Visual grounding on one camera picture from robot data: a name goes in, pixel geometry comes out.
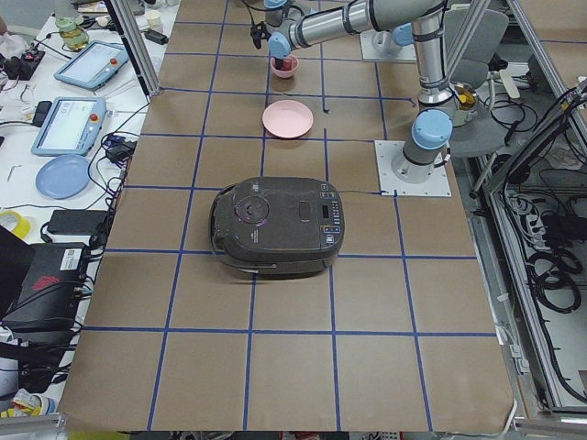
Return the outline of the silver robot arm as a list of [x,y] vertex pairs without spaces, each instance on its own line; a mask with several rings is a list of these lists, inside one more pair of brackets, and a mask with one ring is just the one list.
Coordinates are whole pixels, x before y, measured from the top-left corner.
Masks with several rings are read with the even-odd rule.
[[405,23],[390,31],[381,31],[373,39],[373,45],[380,53],[392,54],[414,43],[412,24]]
[[277,61],[292,51],[315,44],[359,35],[368,30],[394,31],[408,25],[415,45],[420,84],[419,113],[411,137],[392,159],[392,171],[404,182],[425,182],[435,168],[439,152],[452,135],[457,110],[454,89],[445,61],[444,3],[442,1],[350,1],[318,12],[302,1],[265,1],[270,55]]

